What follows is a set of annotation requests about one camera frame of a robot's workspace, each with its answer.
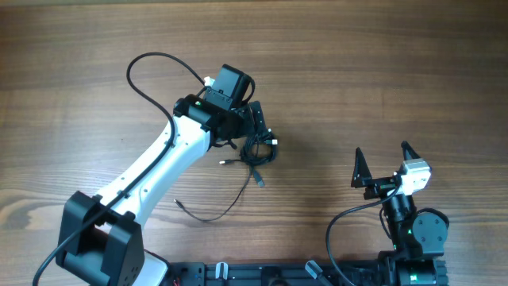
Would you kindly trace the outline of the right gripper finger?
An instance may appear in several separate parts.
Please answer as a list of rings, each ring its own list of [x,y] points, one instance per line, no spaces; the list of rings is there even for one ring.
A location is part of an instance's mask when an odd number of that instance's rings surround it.
[[[403,141],[401,147],[404,160],[416,160],[420,158],[407,141]]]
[[[367,187],[372,180],[370,169],[360,147],[356,148],[351,187]]]

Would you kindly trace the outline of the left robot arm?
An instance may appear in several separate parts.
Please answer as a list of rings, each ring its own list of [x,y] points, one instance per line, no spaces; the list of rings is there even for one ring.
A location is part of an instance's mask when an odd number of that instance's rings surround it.
[[[254,80],[227,64],[196,95],[180,98],[156,141],[93,196],[64,205],[56,264],[89,285],[168,285],[171,266],[147,251],[143,229],[155,206],[195,161],[265,128]]]

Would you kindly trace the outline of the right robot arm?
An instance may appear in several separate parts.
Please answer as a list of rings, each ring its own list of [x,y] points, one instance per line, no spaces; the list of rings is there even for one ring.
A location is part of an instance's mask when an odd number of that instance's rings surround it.
[[[365,189],[364,198],[380,199],[394,249],[378,255],[381,285],[449,284],[444,261],[448,217],[433,208],[417,209],[413,195],[423,190],[431,167],[408,142],[401,144],[403,162],[392,176],[375,179],[361,149],[356,149],[351,186]]]

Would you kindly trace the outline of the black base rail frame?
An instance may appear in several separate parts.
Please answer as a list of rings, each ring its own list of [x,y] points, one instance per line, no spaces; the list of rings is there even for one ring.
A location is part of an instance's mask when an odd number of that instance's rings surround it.
[[[297,264],[204,264],[180,262],[169,266],[162,283],[170,286],[271,285],[409,285],[447,286],[443,261],[340,261],[342,273],[316,261]]]

